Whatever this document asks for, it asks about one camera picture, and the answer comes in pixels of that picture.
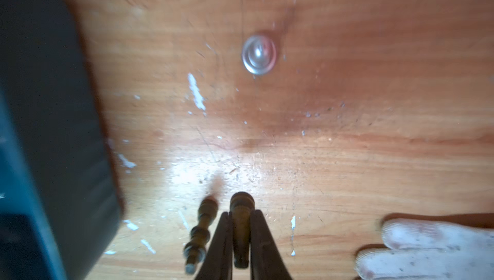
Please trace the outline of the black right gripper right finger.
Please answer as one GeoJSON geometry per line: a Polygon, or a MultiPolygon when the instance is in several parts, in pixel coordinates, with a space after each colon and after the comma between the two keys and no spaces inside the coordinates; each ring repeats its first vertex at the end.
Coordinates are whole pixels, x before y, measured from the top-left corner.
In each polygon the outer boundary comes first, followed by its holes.
{"type": "Polygon", "coordinates": [[[292,280],[260,210],[250,215],[250,270],[252,280],[292,280]]]}

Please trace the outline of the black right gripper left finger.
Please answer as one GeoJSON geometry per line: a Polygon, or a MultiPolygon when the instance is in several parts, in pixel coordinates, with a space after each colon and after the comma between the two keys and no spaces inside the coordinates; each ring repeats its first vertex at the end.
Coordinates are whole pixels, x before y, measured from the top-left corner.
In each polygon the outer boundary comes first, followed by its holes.
{"type": "Polygon", "coordinates": [[[232,280],[233,264],[232,213],[221,214],[205,260],[195,280],[232,280]]]}

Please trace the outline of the teal plastic storage box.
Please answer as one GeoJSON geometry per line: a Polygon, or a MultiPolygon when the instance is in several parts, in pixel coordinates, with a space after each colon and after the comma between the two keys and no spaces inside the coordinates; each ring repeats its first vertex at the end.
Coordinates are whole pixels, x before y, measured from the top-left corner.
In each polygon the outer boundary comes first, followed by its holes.
{"type": "Polygon", "coordinates": [[[1,278],[84,279],[121,217],[66,2],[1,0],[1,278]]]}

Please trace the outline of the white gloved hand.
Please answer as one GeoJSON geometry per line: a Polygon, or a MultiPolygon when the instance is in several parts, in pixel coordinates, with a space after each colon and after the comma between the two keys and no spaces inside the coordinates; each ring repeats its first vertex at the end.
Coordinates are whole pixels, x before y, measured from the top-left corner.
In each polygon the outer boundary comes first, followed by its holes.
{"type": "Polygon", "coordinates": [[[493,230],[398,218],[382,226],[380,249],[361,250],[361,279],[493,279],[493,230]]]}

